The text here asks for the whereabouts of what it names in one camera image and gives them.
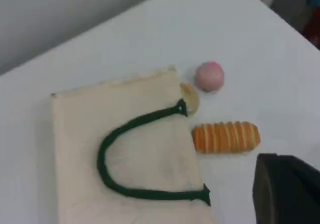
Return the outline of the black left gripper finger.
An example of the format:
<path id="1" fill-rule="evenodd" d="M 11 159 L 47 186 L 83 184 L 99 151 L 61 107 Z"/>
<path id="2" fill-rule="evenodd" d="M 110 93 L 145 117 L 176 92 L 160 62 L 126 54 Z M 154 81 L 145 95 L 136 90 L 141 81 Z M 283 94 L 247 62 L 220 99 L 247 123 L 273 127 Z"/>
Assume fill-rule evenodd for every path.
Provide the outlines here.
<path id="1" fill-rule="evenodd" d="M 280 156 L 276 202 L 278 223 L 319 223 L 319 171 L 290 156 Z"/>
<path id="2" fill-rule="evenodd" d="M 256 223 L 307 223 L 307 193 L 297 177 L 308 163 L 290 155 L 257 156 L 253 181 Z"/>

